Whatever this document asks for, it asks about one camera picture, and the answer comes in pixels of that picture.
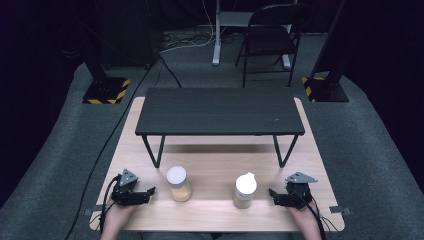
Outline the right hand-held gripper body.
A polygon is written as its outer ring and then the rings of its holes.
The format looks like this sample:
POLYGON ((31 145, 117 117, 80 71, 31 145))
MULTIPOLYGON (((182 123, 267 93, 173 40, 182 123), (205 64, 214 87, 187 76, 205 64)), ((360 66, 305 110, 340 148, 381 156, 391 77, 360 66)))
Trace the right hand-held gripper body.
POLYGON ((310 183, 317 179, 301 172, 295 172, 286 178, 286 190, 290 197, 290 207, 301 209, 312 201, 310 183))

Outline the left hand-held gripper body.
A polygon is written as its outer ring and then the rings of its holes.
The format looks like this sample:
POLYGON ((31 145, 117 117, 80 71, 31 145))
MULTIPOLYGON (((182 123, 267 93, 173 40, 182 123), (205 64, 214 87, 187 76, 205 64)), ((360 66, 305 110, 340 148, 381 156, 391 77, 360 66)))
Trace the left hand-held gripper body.
POLYGON ((129 171, 124 169, 121 174, 118 175, 117 183, 113 188, 111 198, 114 202, 119 205, 131 205, 130 200, 133 197, 142 197, 141 192, 134 192, 134 187, 138 181, 138 177, 129 171))

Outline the glass jar with spouted white lid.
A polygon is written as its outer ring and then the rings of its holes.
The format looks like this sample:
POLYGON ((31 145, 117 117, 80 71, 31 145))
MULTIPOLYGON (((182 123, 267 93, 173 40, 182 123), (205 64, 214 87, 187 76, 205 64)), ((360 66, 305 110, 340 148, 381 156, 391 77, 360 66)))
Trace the glass jar with spouted white lid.
POLYGON ((257 190, 257 181, 255 175, 248 172, 237 178, 234 189, 234 204, 239 209, 247 209, 257 190))

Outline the black raised shelf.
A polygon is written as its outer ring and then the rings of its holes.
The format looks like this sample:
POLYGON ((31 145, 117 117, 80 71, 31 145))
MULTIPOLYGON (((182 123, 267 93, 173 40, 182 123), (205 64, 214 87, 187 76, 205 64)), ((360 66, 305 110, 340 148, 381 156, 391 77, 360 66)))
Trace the black raised shelf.
POLYGON ((150 136, 271 136, 283 167, 278 138, 305 128, 288 88, 150 88, 135 134, 146 147, 150 136))

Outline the person's left hand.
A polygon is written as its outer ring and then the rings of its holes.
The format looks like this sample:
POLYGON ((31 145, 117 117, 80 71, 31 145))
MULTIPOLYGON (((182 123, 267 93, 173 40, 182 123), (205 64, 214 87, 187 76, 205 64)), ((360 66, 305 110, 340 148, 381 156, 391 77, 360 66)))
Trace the person's left hand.
POLYGON ((107 214, 104 223, 106 230, 117 230, 120 231, 126 223, 129 221, 133 212, 137 209, 137 206, 121 206, 113 203, 107 214))

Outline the person's right hand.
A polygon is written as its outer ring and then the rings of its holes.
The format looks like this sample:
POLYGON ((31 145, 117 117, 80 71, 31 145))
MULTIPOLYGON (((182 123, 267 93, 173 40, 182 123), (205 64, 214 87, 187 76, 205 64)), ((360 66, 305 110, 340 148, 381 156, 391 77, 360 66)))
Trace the person's right hand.
POLYGON ((286 210, 294 219, 299 229, 309 230, 318 227, 314 212, 314 205, 307 204, 300 209, 295 207, 287 207, 286 210))

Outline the grey tape strip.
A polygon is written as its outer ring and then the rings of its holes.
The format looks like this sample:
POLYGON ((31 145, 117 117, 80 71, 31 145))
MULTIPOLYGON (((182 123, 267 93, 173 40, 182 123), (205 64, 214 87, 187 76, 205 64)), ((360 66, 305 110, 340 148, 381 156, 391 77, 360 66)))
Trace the grey tape strip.
POLYGON ((340 213, 342 215, 349 215, 352 213, 350 208, 343 206, 330 206, 329 210, 331 213, 340 213))
POLYGON ((105 208, 104 205, 95 205, 91 208, 84 209, 83 212, 82 212, 82 215, 89 216, 89 215, 92 215, 95 212, 101 212, 103 208, 105 208))

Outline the black stand with striped base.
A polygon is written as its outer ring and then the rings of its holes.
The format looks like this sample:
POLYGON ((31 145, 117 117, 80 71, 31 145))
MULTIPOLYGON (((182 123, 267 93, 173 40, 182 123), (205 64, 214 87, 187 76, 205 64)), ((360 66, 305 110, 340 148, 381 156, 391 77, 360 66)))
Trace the black stand with striped base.
POLYGON ((83 102, 89 104, 119 103, 126 93, 130 80, 124 77, 108 77, 106 75, 71 1, 63 1, 72 26, 73 38, 92 76, 92 82, 83 96, 83 102))
POLYGON ((330 43, 334 40, 333 34, 336 30, 340 16, 343 13, 346 1, 347 0, 341 0, 327 38, 310 76, 302 78, 302 85, 310 102, 349 101, 340 85, 340 79, 343 75, 343 68, 345 67, 346 61, 345 54, 340 52, 338 55, 339 59, 334 64, 328 63, 327 67, 325 67, 325 58, 330 56, 330 43))

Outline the black folding chair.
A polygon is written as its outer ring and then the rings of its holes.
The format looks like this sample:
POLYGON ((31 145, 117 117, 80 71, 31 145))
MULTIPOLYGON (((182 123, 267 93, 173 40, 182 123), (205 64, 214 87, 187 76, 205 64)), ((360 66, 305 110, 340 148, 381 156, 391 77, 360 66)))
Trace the black folding chair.
POLYGON ((290 86, 296 66, 302 33, 312 16, 312 7, 305 3, 271 4, 256 10, 243 32, 243 41, 235 65, 243 58, 242 86, 248 74, 278 73, 278 70, 248 71, 252 57, 276 56, 277 64, 284 55, 292 56, 289 73, 290 86))

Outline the white desk frame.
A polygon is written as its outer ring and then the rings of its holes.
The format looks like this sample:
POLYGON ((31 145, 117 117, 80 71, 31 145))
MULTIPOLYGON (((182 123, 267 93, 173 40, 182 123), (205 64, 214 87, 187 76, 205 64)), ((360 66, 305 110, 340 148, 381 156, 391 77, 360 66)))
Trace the white desk frame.
POLYGON ((248 24, 252 12, 238 12, 235 10, 222 11, 221 0, 215 0, 215 24, 214 24, 214 51, 212 57, 212 65, 217 67, 220 64, 221 54, 221 33, 224 27, 241 27, 245 28, 248 24))

